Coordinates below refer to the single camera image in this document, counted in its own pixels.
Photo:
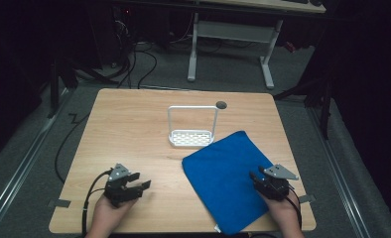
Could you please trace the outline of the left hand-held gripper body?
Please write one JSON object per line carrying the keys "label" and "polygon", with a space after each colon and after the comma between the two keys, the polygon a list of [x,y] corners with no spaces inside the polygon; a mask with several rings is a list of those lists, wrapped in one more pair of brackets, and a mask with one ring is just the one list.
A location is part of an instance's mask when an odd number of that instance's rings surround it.
{"label": "left hand-held gripper body", "polygon": [[131,201],[133,197],[132,187],[128,187],[126,177],[131,173],[121,164],[116,164],[110,172],[105,184],[104,195],[109,199],[114,207],[118,207],[122,202]]}

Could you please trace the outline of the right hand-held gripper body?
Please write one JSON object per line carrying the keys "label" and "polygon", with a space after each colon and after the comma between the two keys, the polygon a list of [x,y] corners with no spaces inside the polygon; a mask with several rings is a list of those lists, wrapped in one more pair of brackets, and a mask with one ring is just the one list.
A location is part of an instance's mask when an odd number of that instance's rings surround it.
{"label": "right hand-held gripper body", "polygon": [[269,199],[282,201],[292,188],[289,180],[298,180],[299,177],[279,164],[265,169],[266,176],[259,172],[262,175],[262,178],[259,178],[262,184],[254,185],[253,183],[254,188]]}

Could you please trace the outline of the blue cloth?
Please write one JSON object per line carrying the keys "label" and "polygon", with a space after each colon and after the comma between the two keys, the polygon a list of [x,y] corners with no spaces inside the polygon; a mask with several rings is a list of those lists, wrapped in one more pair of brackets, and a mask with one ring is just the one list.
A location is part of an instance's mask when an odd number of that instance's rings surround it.
{"label": "blue cloth", "polygon": [[219,230],[234,235],[268,211],[250,173],[272,163],[244,131],[183,158],[184,173]]}

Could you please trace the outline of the person's left hand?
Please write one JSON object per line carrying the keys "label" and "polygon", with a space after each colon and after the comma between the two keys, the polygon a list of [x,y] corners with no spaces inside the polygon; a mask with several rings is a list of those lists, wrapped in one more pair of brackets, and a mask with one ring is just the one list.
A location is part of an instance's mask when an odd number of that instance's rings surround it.
{"label": "person's left hand", "polygon": [[104,195],[99,197],[94,206],[91,226],[84,238],[109,238],[136,202],[137,199],[133,199],[116,207]]}

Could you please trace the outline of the black stand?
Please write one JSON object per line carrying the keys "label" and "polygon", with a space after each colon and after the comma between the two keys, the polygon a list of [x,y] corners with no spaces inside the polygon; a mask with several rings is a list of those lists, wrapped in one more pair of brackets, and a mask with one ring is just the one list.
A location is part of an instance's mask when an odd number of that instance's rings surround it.
{"label": "black stand", "polygon": [[50,102],[51,110],[49,118],[53,118],[60,108],[60,81],[67,89],[76,89],[78,81],[75,71],[68,59],[55,59],[51,64]]}
{"label": "black stand", "polygon": [[328,118],[330,116],[330,102],[333,77],[331,75],[320,76],[306,82],[298,83],[296,86],[274,95],[275,100],[282,100],[290,95],[305,94],[304,105],[306,107],[321,108],[319,117],[319,129],[322,136],[328,139]]}

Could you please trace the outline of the white-legged desk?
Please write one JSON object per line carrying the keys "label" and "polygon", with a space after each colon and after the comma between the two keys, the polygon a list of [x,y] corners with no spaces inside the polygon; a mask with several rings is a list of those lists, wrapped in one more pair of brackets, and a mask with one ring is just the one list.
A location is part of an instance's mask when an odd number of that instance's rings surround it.
{"label": "white-legged desk", "polygon": [[[190,0],[195,7],[235,7],[237,10],[245,8],[252,10],[267,10],[281,14],[324,14],[326,7],[321,0]],[[199,10],[193,13],[192,50],[190,54],[188,81],[196,80],[197,40],[199,38],[220,39],[239,42],[266,44],[265,55],[259,58],[265,85],[268,89],[274,88],[274,81],[270,71],[269,60],[279,38],[283,18],[273,20],[267,26],[253,24],[226,23],[221,20],[200,20]]]}

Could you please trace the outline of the dark computer tower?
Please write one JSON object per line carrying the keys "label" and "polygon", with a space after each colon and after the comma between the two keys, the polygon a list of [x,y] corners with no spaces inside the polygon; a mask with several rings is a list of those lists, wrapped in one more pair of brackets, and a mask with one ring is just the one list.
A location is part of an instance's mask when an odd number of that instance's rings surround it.
{"label": "dark computer tower", "polygon": [[135,47],[135,16],[131,8],[113,6],[111,10],[114,36],[117,39],[119,47],[119,59],[117,63],[125,66],[128,56]]}

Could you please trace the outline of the metal floor rail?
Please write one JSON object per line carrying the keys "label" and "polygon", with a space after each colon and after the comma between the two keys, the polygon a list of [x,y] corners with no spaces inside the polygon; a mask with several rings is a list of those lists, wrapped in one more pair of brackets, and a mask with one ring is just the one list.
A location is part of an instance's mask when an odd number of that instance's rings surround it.
{"label": "metal floor rail", "polygon": [[48,138],[60,110],[73,94],[73,89],[63,89],[58,109],[50,108],[50,93],[46,102],[28,116],[0,152],[0,222],[21,189]]}
{"label": "metal floor rail", "polygon": [[318,137],[321,141],[321,144],[324,148],[326,154],[326,160],[329,166],[329,173],[333,179],[339,197],[341,199],[344,210],[347,214],[347,217],[350,221],[350,224],[354,230],[356,238],[371,238],[367,225],[363,220],[362,214],[354,198],[350,187],[347,184],[347,181],[342,173],[335,153],[331,147],[331,144],[328,139],[325,138],[321,131],[320,119],[315,109],[307,109],[309,118],[312,120],[312,123],[315,127],[315,131],[318,134]]}

